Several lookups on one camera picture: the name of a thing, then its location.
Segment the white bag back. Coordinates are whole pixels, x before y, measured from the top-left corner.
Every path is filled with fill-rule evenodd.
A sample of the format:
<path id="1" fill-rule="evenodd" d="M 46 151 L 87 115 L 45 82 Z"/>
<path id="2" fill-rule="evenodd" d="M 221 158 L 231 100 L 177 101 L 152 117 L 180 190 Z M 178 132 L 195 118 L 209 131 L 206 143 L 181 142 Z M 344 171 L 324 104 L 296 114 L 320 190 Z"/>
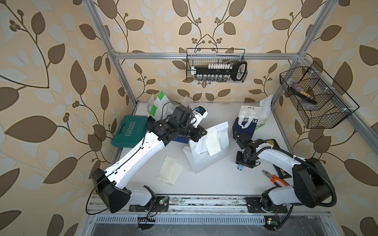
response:
<path id="1" fill-rule="evenodd" d="M 213 126 L 206 131 L 207 134 L 198 142 L 190 140 L 183 148 L 195 174 L 228 156 L 228 122 Z"/>

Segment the green white cool tea bag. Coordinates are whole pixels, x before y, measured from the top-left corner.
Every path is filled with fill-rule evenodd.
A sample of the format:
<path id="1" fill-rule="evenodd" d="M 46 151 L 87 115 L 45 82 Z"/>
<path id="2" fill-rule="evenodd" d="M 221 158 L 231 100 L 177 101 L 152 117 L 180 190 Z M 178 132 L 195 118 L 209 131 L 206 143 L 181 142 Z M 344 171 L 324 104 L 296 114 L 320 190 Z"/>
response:
<path id="1" fill-rule="evenodd" d="M 150 116 L 156 121 L 165 119 L 168 115 L 172 115 L 174 110 L 173 104 L 170 102 L 168 97 L 162 91 L 155 98 L 153 108 L 150 112 Z"/>

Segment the blue takeaway bag white handles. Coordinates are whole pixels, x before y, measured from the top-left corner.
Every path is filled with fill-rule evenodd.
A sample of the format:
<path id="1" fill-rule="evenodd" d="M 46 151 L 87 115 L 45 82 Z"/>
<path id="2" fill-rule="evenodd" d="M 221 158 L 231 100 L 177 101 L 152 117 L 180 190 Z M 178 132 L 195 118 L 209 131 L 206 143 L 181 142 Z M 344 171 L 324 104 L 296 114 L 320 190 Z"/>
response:
<path id="1" fill-rule="evenodd" d="M 176 104 L 179 106 L 181 104 L 182 106 L 189 107 L 189 96 L 186 95 L 181 102 L 176 102 Z M 185 126 L 187 122 L 180 122 L 180 126 Z M 189 143 L 189 138 L 188 137 L 178 137 L 175 142 L 178 143 L 183 143 L 183 144 L 188 144 Z"/>

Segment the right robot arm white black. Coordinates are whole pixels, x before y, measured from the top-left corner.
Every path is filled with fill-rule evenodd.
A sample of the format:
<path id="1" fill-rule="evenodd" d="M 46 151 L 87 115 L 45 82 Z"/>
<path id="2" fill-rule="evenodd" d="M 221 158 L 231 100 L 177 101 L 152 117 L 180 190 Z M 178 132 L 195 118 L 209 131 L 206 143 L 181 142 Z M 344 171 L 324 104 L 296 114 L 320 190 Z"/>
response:
<path id="1" fill-rule="evenodd" d="M 293 180 L 289 184 L 273 173 L 262 171 L 275 185 L 261 195 L 260 205 L 263 211 L 272 212 L 281 205 L 309 208 L 336 205 L 335 187 L 316 158 L 298 157 L 280 148 L 274 140 L 252 140 L 247 134 L 239 132 L 235 132 L 233 137 L 240 147 L 236 155 L 239 167 L 255 168 L 264 160 L 284 171 Z"/>

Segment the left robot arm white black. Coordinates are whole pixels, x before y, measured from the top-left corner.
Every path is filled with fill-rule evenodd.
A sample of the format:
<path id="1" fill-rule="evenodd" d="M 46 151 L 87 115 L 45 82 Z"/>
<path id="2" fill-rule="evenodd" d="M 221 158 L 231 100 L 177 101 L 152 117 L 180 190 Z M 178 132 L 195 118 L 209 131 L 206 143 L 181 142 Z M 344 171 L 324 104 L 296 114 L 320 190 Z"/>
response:
<path id="1" fill-rule="evenodd" d="M 127 189 L 128 182 L 147 160 L 170 142 L 179 137 L 198 142 L 207 134 L 200 126 L 207 115 L 208 112 L 202 106 L 191 110 L 179 105 L 171 115 L 148 124 L 141 141 L 124 157 L 106 170 L 98 168 L 93 171 L 92 193 L 101 198 L 111 213 L 118 212 L 127 204 L 152 209 L 156 196 L 150 187 L 145 186 L 143 190 Z"/>

